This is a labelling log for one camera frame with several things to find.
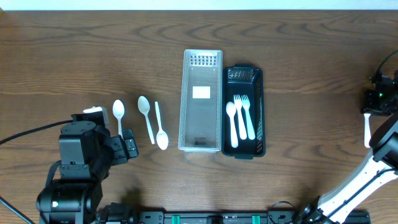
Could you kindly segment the white plastic fork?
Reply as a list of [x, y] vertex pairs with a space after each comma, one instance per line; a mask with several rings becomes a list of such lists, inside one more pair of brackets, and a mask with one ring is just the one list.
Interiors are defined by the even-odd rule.
[[247, 133], [246, 133], [246, 128], [244, 125], [244, 121], [243, 121], [243, 115], [242, 115], [242, 107], [243, 107], [243, 103], [241, 100], [241, 97], [239, 95], [234, 95], [234, 105], [236, 107], [237, 110], [237, 114], [238, 114], [238, 126], [239, 126], [239, 137], [242, 140], [245, 140], [247, 138]]
[[370, 148], [369, 142], [371, 140], [371, 130], [370, 130], [369, 119], [371, 114], [364, 113], [363, 116], [364, 116], [364, 146], [366, 148]]
[[242, 95], [242, 103], [243, 103], [243, 108], [245, 110], [245, 115], [246, 115], [246, 125], [247, 125], [247, 132], [248, 132], [248, 138], [250, 140], [255, 139], [255, 134], [254, 134], [254, 127], [252, 125], [252, 119], [251, 115], [249, 112], [250, 109], [250, 101], [247, 95]]

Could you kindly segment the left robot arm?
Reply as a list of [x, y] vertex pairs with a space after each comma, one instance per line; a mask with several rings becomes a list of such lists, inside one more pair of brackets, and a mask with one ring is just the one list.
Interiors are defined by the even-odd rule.
[[61, 160], [37, 197], [40, 223], [91, 223], [103, 197], [101, 183], [112, 166], [138, 155], [132, 130], [112, 137], [102, 124], [74, 121], [61, 128]]

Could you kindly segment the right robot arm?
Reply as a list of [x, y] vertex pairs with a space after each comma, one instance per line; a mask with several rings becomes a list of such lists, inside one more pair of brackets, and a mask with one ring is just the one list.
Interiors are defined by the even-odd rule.
[[307, 205], [294, 223], [344, 223], [362, 201], [397, 179], [397, 73], [375, 75], [375, 89], [366, 93], [364, 161], [339, 186]]

